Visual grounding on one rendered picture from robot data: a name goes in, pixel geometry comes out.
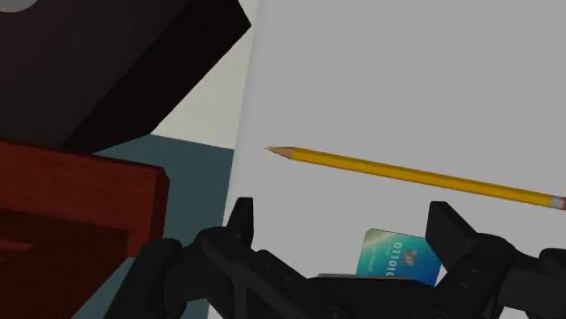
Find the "red-brown wooden furniture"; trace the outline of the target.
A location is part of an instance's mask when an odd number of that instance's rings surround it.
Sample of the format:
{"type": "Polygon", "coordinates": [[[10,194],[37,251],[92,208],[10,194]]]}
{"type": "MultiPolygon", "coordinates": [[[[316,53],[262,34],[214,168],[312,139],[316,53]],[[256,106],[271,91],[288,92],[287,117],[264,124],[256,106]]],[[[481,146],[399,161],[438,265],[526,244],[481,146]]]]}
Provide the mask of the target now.
{"type": "Polygon", "coordinates": [[[0,319],[72,319],[163,234],[163,168],[0,140],[0,319]]]}

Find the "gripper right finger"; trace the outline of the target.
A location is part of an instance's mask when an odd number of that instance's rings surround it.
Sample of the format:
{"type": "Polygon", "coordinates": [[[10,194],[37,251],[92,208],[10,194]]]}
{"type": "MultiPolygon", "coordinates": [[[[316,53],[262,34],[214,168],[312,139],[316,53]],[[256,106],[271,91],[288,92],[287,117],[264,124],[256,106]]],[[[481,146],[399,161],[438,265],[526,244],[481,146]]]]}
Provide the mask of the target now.
{"type": "Polygon", "coordinates": [[[500,319],[505,308],[528,319],[566,319],[565,248],[526,255],[476,232],[443,201],[429,205],[425,239],[447,271],[435,291],[450,319],[500,319]]]}

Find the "yellow pencil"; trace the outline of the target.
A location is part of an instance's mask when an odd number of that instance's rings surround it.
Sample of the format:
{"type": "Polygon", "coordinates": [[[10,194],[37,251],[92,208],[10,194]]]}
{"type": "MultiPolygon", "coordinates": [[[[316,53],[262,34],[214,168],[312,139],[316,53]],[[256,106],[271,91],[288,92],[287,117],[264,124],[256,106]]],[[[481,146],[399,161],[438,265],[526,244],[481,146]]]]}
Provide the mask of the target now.
{"type": "Polygon", "coordinates": [[[266,150],[289,160],[566,211],[566,197],[298,147],[271,146],[266,150]]]}

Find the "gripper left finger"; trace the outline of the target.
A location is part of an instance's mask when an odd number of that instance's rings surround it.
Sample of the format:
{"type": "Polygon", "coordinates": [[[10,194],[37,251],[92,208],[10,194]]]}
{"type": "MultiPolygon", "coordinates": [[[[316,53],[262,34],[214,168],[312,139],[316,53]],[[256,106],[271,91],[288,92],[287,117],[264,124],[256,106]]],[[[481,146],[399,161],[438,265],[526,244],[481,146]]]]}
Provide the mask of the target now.
{"type": "Polygon", "coordinates": [[[269,252],[253,251],[253,231],[253,200],[239,198],[226,226],[187,246],[144,244],[103,319],[181,319],[200,299],[223,319],[328,319],[328,298],[269,252]]]}

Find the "teal blue plastic card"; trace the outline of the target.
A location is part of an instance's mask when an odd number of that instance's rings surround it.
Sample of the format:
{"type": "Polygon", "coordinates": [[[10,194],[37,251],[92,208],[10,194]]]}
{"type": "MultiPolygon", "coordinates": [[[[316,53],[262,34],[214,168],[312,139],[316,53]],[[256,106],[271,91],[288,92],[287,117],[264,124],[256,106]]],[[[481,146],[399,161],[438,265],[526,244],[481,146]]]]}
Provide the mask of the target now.
{"type": "Polygon", "coordinates": [[[435,286],[441,261],[423,237],[380,229],[367,230],[357,276],[404,276],[435,286]]]}

